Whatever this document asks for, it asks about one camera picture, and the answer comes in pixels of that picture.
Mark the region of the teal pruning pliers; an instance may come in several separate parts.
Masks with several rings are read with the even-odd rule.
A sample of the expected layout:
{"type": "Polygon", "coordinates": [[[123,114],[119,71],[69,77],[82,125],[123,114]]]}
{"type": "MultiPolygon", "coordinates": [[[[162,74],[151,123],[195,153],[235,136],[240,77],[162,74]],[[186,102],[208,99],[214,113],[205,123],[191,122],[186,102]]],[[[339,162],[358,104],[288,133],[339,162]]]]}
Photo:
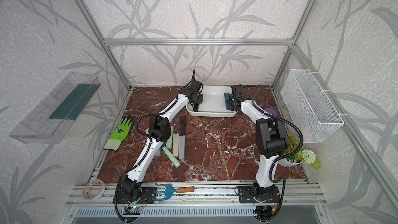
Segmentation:
{"type": "Polygon", "coordinates": [[[225,101],[225,105],[226,105],[226,109],[227,109],[227,110],[230,110],[230,107],[229,107],[229,97],[230,97],[230,94],[229,94],[229,93],[225,93],[225,94],[224,94],[224,101],[225,101]]]}
{"type": "Polygon", "coordinates": [[[233,111],[233,110],[234,110],[234,108],[233,108],[233,106],[232,106],[232,103],[233,103],[232,94],[230,93],[230,97],[229,97],[229,107],[230,107],[230,110],[229,110],[229,111],[233,111]]]}

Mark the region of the black pruning pliers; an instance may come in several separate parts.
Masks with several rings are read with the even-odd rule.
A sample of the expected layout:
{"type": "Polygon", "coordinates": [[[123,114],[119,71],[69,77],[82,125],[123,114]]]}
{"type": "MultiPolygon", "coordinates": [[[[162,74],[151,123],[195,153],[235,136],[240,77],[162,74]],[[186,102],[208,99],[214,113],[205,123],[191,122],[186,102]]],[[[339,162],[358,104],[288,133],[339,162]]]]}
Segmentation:
{"type": "Polygon", "coordinates": [[[186,133],[186,117],[182,116],[180,118],[180,130],[179,130],[179,136],[185,136],[186,133]]]}
{"type": "Polygon", "coordinates": [[[198,102],[193,103],[192,107],[193,107],[193,111],[197,112],[199,110],[199,103],[198,102]]]}

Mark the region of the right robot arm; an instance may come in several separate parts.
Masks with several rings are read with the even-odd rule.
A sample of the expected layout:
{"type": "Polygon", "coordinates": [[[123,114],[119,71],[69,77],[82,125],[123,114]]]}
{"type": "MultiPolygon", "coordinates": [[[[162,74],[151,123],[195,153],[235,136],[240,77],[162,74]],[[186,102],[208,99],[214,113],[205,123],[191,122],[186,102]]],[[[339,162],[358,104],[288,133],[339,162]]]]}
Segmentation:
{"type": "Polygon", "coordinates": [[[286,177],[282,175],[278,179],[275,178],[276,166],[279,161],[296,155],[302,149],[303,134],[294,123],[272,115],[262,109],[254,97],[246,96],[245,86],[235,85],[231,89],[232,93],[225,97],[226,108],[247,115],[256,124],[256,145],[260,153],[260,165],[250,196],[259,203],[270,198],[280,202],[284,193],[278,191],[276,184],[283,181],[285,188],[286,177]],[[298,147],[289,154],[285,153],[289,145],[286,125],[293,127],[298,134],[298,147]]]}

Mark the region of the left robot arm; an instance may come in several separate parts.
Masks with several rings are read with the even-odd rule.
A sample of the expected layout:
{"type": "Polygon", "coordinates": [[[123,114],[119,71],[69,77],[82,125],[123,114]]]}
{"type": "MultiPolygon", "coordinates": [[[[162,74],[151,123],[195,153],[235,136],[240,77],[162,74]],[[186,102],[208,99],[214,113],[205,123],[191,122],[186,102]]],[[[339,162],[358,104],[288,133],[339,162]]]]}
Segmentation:
{"type": "Polygon", "coordinates": [[[120,176],[115,196],[122,196],[126,201],[135,202],[141,195],[141,185],[146,171],[156,152],[172,135],[173,118],[188,104],[201,104],[203,84],[192,79],[177,91],[176,97],[164,110],[156,114],[147,114],[139,118],[136,124],[138,133],[147,138],[146,144],[132,168],[120,176]]]}

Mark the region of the white rectangular storage box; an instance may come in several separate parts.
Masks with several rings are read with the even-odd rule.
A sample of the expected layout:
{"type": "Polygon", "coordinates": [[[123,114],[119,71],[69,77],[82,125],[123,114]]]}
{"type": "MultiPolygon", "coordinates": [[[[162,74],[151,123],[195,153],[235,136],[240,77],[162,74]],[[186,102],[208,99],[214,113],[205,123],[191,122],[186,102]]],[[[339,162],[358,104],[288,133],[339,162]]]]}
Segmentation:
{"type": "Polygon", "coordinates": [[[203,86],[203,102],[198,110],[194,111],[190,104],[186,110],[191,116],[232,118],[236,111],[226,109],[225,93],[232,93],[231,86],[203,86]]]}

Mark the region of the beige pruning pliers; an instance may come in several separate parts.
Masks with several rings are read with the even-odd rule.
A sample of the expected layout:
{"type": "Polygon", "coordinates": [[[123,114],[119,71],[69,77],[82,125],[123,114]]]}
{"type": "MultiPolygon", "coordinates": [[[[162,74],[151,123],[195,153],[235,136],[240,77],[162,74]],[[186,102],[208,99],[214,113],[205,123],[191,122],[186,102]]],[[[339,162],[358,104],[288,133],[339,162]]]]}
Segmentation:
{"type": "Polygon", "coordinates": [[[179,157],[179,133],[173,134],[173,155],[179,157]]]}

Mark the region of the grey-blue pruning pliers right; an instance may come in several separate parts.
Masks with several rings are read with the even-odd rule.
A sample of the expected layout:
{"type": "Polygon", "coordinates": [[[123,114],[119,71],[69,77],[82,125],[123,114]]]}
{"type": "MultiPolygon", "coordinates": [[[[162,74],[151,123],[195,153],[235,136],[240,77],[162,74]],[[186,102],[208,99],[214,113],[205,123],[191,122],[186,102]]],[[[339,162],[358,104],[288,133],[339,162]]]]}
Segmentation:
{"type": "Polygon", "coordinates": [[[184,160],[185,157],[185,141],[186,141],[186,136],[185,135],[180,135],[179,136],[179,159],[184,160]]]}

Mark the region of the mint pruning pliers upright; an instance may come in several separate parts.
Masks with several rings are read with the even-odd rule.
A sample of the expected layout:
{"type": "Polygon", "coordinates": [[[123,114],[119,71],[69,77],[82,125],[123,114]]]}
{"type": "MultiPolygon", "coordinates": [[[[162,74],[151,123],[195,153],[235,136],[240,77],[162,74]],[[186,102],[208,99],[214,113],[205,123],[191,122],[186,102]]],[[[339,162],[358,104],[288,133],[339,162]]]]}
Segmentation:
{"type": "Polygon", "coordinates": [[[171,149],[173,146],[173,135],[174,135],[174,126],[171,126],[171,135],[169,137],[169,139],[166,142],[166,147],[167,149],[171,149]]]}

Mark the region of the purple pink silicone spatula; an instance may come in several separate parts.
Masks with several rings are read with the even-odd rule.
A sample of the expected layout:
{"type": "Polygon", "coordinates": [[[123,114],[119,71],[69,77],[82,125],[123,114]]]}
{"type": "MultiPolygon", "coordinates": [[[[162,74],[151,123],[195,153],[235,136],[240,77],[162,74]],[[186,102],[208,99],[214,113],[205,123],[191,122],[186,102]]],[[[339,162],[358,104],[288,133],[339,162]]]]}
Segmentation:
{"type": "Polygon", "coordinates": [[[268,114],[270,114],[270,115],[279,116],[278,111],[277,111],[275,108],[273,108],[273,107],[268,107],[268,108],[265,109],[265,111],[266,111],[268,114]]]}

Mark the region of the green gardening glove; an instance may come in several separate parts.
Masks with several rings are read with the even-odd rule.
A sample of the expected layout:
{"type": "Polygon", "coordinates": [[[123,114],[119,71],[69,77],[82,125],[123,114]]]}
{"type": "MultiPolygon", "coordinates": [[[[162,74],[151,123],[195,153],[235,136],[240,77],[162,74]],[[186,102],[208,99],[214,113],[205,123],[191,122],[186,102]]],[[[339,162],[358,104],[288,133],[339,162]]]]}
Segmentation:
{"type": "Polygon", "coordinates": [[[133,123],[134,118],[132,116],[123,117],[114,132],[110,135],[104,149],[117,151],[121,143],[127,138],[133,123]]]}

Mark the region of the potted artificial flower plant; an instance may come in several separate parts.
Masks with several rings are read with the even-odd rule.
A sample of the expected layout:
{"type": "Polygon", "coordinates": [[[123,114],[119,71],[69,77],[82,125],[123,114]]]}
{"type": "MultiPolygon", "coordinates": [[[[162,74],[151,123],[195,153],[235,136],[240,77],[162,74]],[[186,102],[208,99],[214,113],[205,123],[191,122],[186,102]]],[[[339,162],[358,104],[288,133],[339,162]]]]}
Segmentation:
{"type": "MultiPolygon", "coordinates": [[[[298,150],[299,143],[300,142],[294,135],[288,134],[288,148],[285,150],[284,154],[288,155],[298,150]]],[[[315,170],[322,168],[322,163],[317,159],[316,154],[312,150],[306,149],[304,146],[295,155],[278,161],[278,165],[286,168],[294,167],[301,163],[309,164],[315,170]]]]}

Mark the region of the blue garden hand fork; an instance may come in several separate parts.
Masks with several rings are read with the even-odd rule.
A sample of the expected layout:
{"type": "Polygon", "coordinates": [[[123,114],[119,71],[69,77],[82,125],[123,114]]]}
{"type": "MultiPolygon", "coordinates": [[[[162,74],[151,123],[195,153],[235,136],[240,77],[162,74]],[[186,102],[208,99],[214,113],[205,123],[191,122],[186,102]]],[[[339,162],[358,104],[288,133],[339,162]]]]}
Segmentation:
{"type": "Polygon", "coordinates": [[[153,198],[153,201],[166,201],[170,199],[174,193],[178,194],[184,194],[184,193],[191,193],[195,191],[195,187],[180,187],[180,188],[174,188],[171,184],[163,184],[159,185],[155,183],[157,188],[164,188],[163,191],[154,191],[155,196],[157,195],[164,195],[163,198],[157,199],[153,198]]]}

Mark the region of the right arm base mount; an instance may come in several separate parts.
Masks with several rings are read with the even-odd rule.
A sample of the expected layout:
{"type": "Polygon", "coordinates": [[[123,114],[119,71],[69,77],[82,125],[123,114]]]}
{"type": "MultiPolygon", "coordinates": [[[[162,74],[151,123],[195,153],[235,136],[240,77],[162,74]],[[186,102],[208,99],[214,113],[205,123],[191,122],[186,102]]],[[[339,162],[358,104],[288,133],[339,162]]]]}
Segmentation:
{"type": "Polygon", "coordinates": [[[237,186],[236,194],[239,197],[240,203],[265,203],[265,204],[279,204],[280,193],[278,187],[272,185],[270,187],[258,186],[237,186]]]}

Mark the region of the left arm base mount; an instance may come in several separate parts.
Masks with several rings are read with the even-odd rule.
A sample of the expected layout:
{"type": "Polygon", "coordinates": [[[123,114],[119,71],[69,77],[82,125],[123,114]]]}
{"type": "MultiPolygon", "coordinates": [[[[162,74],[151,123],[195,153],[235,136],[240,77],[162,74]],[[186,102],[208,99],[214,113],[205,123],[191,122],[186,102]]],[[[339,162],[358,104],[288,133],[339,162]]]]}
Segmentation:
{"type": "Polygon", "coordinates": [[[130,197],[130,195],[125,195],[121,189],[118,188],[116,191],[116,196],[113,198],[113,204],[154,204],[154,191],[156,189],[157,187],[141,187],[139,190],[133,191],[132,196],[130,197]]]}

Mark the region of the clear plastic wall shelf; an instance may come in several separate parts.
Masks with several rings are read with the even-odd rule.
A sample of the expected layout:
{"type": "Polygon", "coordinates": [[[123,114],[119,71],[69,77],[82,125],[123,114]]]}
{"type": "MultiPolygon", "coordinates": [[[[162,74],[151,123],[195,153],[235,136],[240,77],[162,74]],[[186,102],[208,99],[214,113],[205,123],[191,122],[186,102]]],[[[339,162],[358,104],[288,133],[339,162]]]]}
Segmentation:
{"type": "Polygon", "coordinates": [[[58,144],[101,86],[70,72],[9,134],[25,144],[58,144]]]}

